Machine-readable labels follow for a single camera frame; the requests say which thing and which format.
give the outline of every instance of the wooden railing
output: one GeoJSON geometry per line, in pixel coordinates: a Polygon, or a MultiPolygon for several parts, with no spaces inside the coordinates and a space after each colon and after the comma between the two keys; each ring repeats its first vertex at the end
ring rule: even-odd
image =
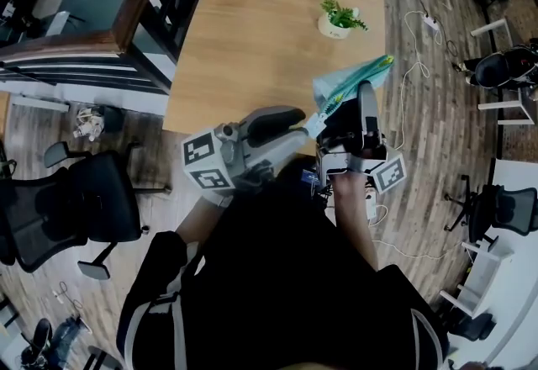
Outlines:
{"type": "Polygon", "coordinates": [[[107,30],[26,40],[0,49],[0,81],[169,93],[170,79],[133,42],[141,24],[174,63],[198,0],[123,0],[107,30]]]}

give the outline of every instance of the chair seat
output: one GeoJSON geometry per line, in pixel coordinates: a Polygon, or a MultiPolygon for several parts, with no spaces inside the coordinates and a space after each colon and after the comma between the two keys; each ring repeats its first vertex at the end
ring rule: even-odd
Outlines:
{"type": "Polygon", "coordinates": [[[140,216],[124,160],[105,151],[69,168],[71,203],[92,241],[121,242],[140,238],[140,216]]]}

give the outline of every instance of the wooden floor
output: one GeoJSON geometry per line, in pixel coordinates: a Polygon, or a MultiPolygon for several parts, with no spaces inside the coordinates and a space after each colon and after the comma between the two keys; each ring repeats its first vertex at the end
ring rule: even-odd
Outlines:
{"type": "MultiPolygon", "coordinates": [[[[471,0],[425,0],[425,6],[441,20],[459,50],[459,59],[490,53],[480,45],[480,40],[469,35],[470,29],[484,25],[471,0]]],[[[387,51],[395,55],[396,63],[386,82],[382,129],[392,146],[402,141],[402,77],[416,61],[413,37],[403,18],[409,10],[419,9],[416,0],[386,0],[387,51]]],[[[443,231],[443,226],[456,215],[456,209],[443,200],[443,194],[462,193],[461,174],[469,174],[474,187],[486,182],[496,146],[496,117],[495,113],[477,111],[477,103],[488,100],[487,94],[469,87],[452,70],[453,59],[446,54],[445,46],[435,44],[433,33],[419,17],[410,15],[409,24],[417,35],[417,46],[430,78],[422,77],[418,67],[409,74],[403,93],[402,149],[409,177],[382,199],[388,206],[388,217],[372,232],[376,240],[392,243],[411,255],[440,256],[449,252],[440,260],[413,259],[377,243],[381,265],[397,263],[423,296],[433,302],[440,289],[455,287],[468,264],[466,254],[458,246],[467,238],[467,232],[462,227],[450,234],[443,231]]],[[[6,150],[18,161],[16,178],[50,174],[42,166],[42,154],[58,140],[68,140],[73,148],[82,148],[82,142],[71,137],[75,110],[76,107],[62,115],[12,107],[6,150]]],[[[151,234],[135,243],[120,245],[113,252],[108,260],[111,281],[100,283],[78,272],[78,259],[92,259],[103,249],[103,245],[95,243],[61,253],[34,274],[17,267],[0,268],[0,288],[10,296],[30,329],[41,317],[48,317],[57,325],[70,314],[69,305],[60,304],[53,294],[53,289],[58,291],[60,280],[66,282],[71,296],[82,302],[83,317],[94,334],[82,335],[76,343],[70,360],[72,368],[83,367],[90,345],[118,355],[114,338],[119,312],[151,237],[159,230],[175,229],[198,198],[181,172],[182,136],[161,131],[161,122],[155,116],[129,113],[120,137],[105,135],[99,142],[84,145],[92,151],[120,149],[136,136],[145,148],[131,164],[134,182],[140,186],[170,183],[174,188],[169,197],[140,198],[141,216],[151,226],[151,234]]]]}

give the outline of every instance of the shoe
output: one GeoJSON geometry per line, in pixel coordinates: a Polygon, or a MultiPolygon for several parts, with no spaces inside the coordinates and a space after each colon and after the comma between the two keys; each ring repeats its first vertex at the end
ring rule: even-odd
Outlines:
{"type": "Polygon", "coordinates": [[[76,318],[76,323],[80,325],[84,330],[86,330],[89,334],[93,334],[92,329],[90,328],[90,325],[86,323],[86,321],[81,318],[80,316],[76,318]]]}

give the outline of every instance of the black mesh chair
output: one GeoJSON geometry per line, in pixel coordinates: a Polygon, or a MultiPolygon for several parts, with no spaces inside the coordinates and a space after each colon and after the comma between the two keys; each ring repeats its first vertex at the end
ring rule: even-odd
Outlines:
{"type": "Polygon", "coordinates": [[[56,253],[84,246],[89,239],[110,245],[95,261],[78,266],[91,278],[109,279],[103,262],[117,243],[136,241],[149,231],[140,228],[135,195],[171,191],[133,188],[126,168],[138,146],[130,144],[123,157],[116,151],[92,156],[56,143],[45,153],[46,167],[68,158],[85,159],[46,178],[0,181],[0,262],[13,264],[16,259],[23,270],[33,272],[56,253]]]}
{"type": "Polygon", "coordinates": [[[465,200],[458,201],[449,194],[445,200],[462,207],[462,211],[451,227],[445,225],[445,231],[452,231],[458,224],[468,225],[469,241],[476,243],[485,240],[489,247],[497,241],[486,235],[488,229],[504,228],[520,235],[528,235],[538,230],[538,203],[535,188],[518,191],[505,191],[503,186],[484,185],[481,193],[471,192],[469,176],[462,176],[466,183],[465,200]]]}

